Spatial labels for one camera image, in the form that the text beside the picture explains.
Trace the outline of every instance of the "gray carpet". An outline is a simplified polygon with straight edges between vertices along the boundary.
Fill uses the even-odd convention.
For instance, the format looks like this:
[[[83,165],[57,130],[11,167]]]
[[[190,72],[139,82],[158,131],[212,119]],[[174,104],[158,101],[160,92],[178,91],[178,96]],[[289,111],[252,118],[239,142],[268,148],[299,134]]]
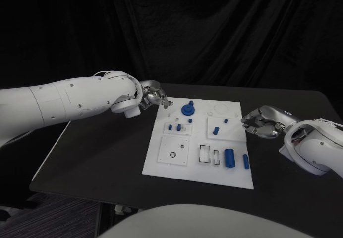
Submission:
[[[93,238],[98,202],[37,193],[33,210],[11,209],[0,238]]]

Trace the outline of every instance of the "blue object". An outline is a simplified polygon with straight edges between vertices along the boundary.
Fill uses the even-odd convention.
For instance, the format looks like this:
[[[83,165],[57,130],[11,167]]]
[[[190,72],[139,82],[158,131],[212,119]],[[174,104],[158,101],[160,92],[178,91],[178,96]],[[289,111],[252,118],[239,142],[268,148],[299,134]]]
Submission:
[[[219,127],[214,128],[213,135],[217,135]]]
[[[224,166],[227,168],[233,168],[236,166],[233,149],[224,150]]]
[[[245,161],[245,169],[248,170],[249,167],[249,160],[248,160],[248,155],[243,155],[243,161]]]
[[[194,113],[193,101],[188,101],[188,104],[183,105],[180,111],[186,116],[190,116]]]

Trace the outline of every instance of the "white base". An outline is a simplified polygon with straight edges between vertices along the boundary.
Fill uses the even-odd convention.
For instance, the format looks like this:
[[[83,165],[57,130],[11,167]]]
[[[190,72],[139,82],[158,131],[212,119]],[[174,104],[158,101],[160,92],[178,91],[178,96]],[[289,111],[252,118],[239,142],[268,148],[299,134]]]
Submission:
[[[167,109],[164,109],[163,106],[158,108],[142,174],[253,189],[252,173],[250,170],[245,169],[243,164],[243,154],[248,154],[248,149],[246,143],[242,142],[242,140],[246,140],[242,124],[237,124],[232,128],[229,135],[230,139],[236,138],[237,141],[207,139],[207,118],[222,118],[222,121],[224,119],[240,119],[242,112],[239,102],[183,98],[170,98],[170,100],[173,101],[173,106]],[[190,100],[194,103],[194,114],[184,116],[180,108]],[[190,124],[191,135],[181,135],[181,133],[164,134],[165,123]],[[188,139],[186,166],[157,162],[163,137],[181,137]],[[210,163],[199,163],[200,145],[210,146]],[[233,149],[235,151],[236,166],[233,168],[224,167],[224,149]],[[219,151],[217,166],[213,164],[213,150]]]

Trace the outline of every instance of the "robotic hand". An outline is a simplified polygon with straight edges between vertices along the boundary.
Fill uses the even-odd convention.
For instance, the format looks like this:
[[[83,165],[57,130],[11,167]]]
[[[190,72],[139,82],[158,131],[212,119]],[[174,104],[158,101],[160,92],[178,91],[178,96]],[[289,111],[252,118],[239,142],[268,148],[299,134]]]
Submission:
[[[119,71],[99,73],[0,90],[0,147],[27,131],[93,116],[108,108],[129,118],[141,113],[138,105],[142,109],[151,104],[171,105],[157,81],[138,82]]]
[[[245,123],[255,120],[258,127]],[[272,139],[284,132],[279,153],[315,175],[330,169],[343,177],[343,132],[327,120],[301,121],[289,112],[272,106],[255,109],[240,120],[243,129],[261,138]]]

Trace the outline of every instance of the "black backdrop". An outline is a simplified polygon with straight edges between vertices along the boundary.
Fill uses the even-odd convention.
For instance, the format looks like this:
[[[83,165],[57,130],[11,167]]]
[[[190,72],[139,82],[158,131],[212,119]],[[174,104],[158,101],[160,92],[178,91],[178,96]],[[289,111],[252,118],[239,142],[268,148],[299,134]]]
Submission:
[[[119,70],[167,83],[318,90],[343,114],[341,12],[338,0],[1,1],[0,89]],[[0,149],[0,201],[28,196],[62,129]]]

